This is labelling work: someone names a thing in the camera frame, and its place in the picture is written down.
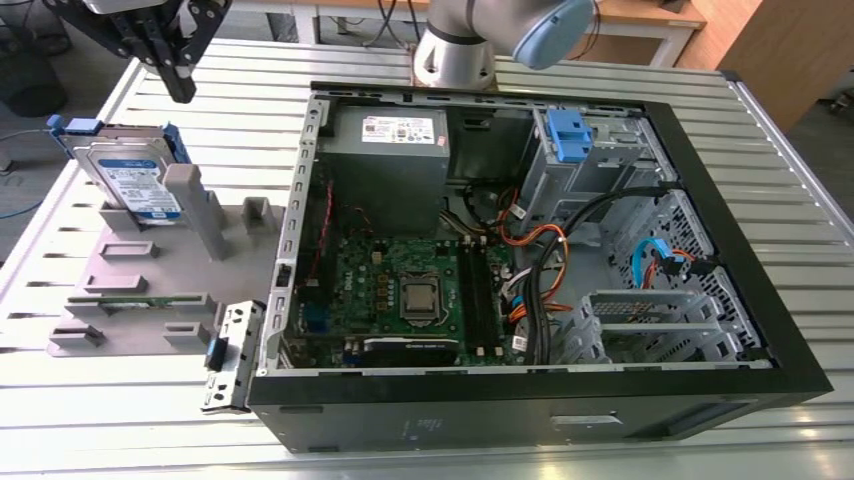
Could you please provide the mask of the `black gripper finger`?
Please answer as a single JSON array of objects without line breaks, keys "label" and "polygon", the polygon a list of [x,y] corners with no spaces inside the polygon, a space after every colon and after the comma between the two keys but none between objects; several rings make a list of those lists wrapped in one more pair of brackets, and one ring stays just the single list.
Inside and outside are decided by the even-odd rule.
[{"label": "black gripper finger", "polygon": [[162,81],[166,40],[181,1],[46,1],[45,7],[121,58],[134,57]]},{"label": "black gripper finger", "polygon": [[192,70],[212,42],[230,5],[229,0],[185,2],[194,29],[184,34],[177,24],[169,34],[162,57],[162,82],[173,100],[190,100],[194,96]]}]

